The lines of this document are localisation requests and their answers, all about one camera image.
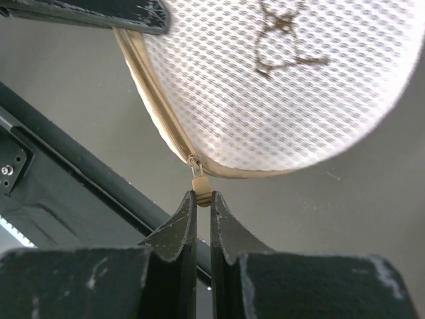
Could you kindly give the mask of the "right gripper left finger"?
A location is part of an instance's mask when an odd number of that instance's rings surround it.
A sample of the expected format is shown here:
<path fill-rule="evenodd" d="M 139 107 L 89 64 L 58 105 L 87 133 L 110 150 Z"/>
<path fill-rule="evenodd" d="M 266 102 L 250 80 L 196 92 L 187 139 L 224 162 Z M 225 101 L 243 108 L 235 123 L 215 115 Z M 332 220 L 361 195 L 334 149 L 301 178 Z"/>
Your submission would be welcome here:
<path fill-rule="evenodd" d="M 140 244 L 15 249 L 1 256 L 2 318 L 194 318 L 197 204 Z"/>

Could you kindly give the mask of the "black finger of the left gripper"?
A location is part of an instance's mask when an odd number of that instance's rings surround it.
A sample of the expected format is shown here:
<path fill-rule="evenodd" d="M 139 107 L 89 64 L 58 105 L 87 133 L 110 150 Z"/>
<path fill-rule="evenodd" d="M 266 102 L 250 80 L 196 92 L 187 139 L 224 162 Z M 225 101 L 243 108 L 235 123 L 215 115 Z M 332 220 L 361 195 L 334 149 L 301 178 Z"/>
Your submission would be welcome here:
<path fill-rule="evenodd" d="M 171 22 L 162 1 L 137 0 L 4 0 L 1 16 L 153 35 L 167 33 Z"/>

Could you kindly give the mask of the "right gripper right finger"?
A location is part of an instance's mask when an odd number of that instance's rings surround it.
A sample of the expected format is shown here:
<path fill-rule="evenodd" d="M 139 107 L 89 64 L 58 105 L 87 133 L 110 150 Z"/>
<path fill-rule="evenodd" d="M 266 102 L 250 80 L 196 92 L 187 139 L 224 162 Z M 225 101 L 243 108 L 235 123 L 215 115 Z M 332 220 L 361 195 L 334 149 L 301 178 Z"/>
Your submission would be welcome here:
<path fill-rule="evenodd" d="M 400 273 L 376 255 L 271 249 L 211 200 L 215 318 L 417 318 Z"/>

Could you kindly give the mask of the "beige zipper pull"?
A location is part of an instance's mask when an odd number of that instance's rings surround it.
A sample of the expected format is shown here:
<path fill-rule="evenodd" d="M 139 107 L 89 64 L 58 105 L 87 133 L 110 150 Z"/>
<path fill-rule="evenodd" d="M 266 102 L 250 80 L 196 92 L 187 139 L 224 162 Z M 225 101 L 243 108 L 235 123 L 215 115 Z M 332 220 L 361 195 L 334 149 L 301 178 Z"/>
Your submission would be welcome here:
<path fill-rule="evenodd" d="M 213 192 L 209 177 L 204 173 L 201 164 L 198 169 L 192 168 L 192 172 L 192 188 L 196 195 L 197 205 L 200 207 L 208 207 L 211 205 Z"/>

